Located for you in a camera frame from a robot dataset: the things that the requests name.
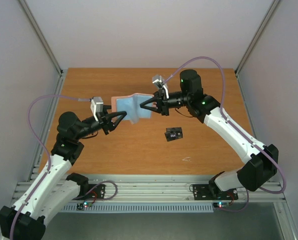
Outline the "pink leather card holder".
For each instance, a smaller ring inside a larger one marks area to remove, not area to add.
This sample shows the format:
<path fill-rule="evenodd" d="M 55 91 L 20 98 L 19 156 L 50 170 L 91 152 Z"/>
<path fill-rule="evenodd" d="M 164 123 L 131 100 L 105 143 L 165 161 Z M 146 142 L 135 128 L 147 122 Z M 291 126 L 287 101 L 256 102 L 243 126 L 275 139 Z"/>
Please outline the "pink leather card holder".
<path fill-rule="evenodd" d="M 113 96 L 111 98 L 111 107 L 113 112 L 126 111 L 127 115 L 124 121 L 130 121 L 136 124 L 140 119 L 150 119 L 152 112 L 150 110 L 142 109 L 140 104 L 152 98 L 152 94 L 134 93 L 125 96 Z"/>

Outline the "black VIP credit card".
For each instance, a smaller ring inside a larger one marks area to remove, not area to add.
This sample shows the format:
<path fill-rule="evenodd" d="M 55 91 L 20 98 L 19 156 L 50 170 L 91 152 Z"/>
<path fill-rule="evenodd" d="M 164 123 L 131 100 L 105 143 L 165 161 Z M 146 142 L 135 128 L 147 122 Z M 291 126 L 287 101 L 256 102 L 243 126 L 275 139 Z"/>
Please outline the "black VIP credit card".
<path fill-rule="evenodd" d="M 182 133 L 182 128 L 181 127 L 169 127 L 169 128 L 166 128 L 166 132 L 173 132 L 178 135 L 178 134 Z"/>

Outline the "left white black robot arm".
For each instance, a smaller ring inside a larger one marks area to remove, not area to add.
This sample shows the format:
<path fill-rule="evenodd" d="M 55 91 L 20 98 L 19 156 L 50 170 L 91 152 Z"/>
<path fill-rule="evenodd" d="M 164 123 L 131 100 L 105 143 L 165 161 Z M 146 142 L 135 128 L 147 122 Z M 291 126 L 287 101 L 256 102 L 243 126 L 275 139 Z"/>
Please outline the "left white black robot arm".
<path fill-rule="evenodd" d="M 80 120 L 71 111 L 58 119 L 56 143 L 43 170 L 28 190 L 11 207 L 0 210 L 0 230 L 10 240 L 40 240 L 47 225 L 71 200 L 84 199 L 91 191 L 88 178 L 70 174 L 57 189 L 56 185 L 80 156 L 81 139 L 98 130 L 105 134 L 116 129 L 127 115 L 125 111 L 108 112 L 106 105 L 94 116 Z"/>

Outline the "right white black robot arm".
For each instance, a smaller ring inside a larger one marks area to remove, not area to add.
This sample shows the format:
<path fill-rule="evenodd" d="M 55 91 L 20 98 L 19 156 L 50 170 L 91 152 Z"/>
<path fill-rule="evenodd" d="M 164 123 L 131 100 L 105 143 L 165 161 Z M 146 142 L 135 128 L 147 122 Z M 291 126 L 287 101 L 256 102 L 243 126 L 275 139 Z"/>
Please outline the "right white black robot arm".
<path fill-rule="evenodd" d="M 193 69 L 180 72 L 180 91 L 169 92 L 162 78 L 153 81 L 159 89 L 149 100 L 140 104 L 142 109 L 169 115 L 170 109 L 186 107 L 191 116 L 214 130 L 237 153 L 244 166 L 221 172 L 209 180 L 209 192 L 221 198 L 228 190 L 245 188 L 256 191 L 278 172 L 278 149 L 266 146 L 239 126 L 221 104 L 203 91 L 201 77 Z"/>

